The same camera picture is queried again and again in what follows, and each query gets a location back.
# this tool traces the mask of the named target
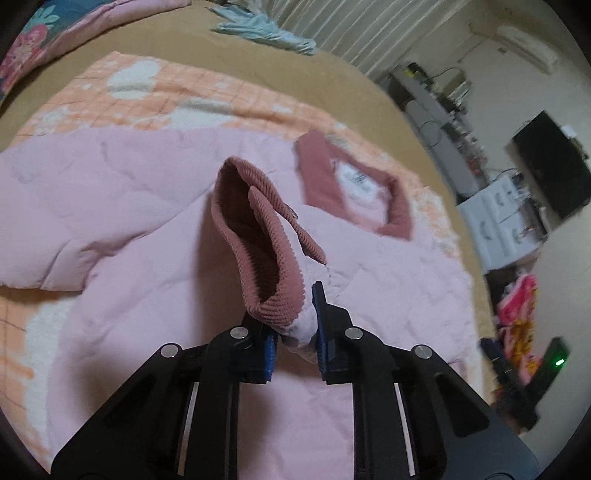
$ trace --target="metal screw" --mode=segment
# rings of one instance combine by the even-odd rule
[[[172,358],[178,353],[178,346],[174,343],[168,343],[160,349],[160,355],[165,358]]]
[[[431,350],[427,345],[417,345],[414,348],[414,354],[419,358],[431,358],[433,354],[433,350]]]
[[[246,338],[248,336],[248,328],[234,327],[232,330],[230,330],[230,335],[232,336],[232,338],[235,338],[236,340],[242,340],[243,338]]]
[[[363,330],[357,327],[349,327],[345,330],[345,336],[351,340],[359,340],[363,336]]]

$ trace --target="pillow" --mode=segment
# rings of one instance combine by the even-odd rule
[[[74,50],[109,28],[191,0],[47,0],[22,29],[0,64],[0,103],[35,67]]]

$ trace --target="white wall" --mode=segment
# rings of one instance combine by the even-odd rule
[[[505,3],[514,4],[513,0]],[[535,6],[535,0],[528,3],[530,8]],[[543,7],[544,15],[548,14],[547,6]],[[571,125],[591,153],[589,77],[565,56],[549,76],[510,51],[502,54],[498,50],[501,45],[493,40],[483,41],[475,35],[466,38],[463,22],[475,18],[484,18],[491,25],[498,21],[490,18],[486,5],[470,4],[421,42],[407,59],[425,62],[430,73],[448,66],[466,71],[474,84],[468,118],[491,166],[499,170],[514,166],[511,138],[542,110],[558,123]],[[447,51],[441,44],[446,39]],[[591,359],[587,355],[591,345],[590,239],[588,206],[552,232],[533,268],[539,281],[534,349],[541,355],[553,336],[563,336],[571,347],[569,361],[539,405],[540,422],[524,436],[542,466],[563,448],[591,403]]]

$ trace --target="television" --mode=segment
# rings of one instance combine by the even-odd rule
[[[591,171],[581,152],[546,112],[513,137],[519,155],[560,219],[591,199]]]

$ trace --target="white cabinet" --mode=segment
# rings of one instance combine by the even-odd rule
[[[509,177],[501,177],[457,208],[472,234],[483,273],[506,267],[541,245]]]

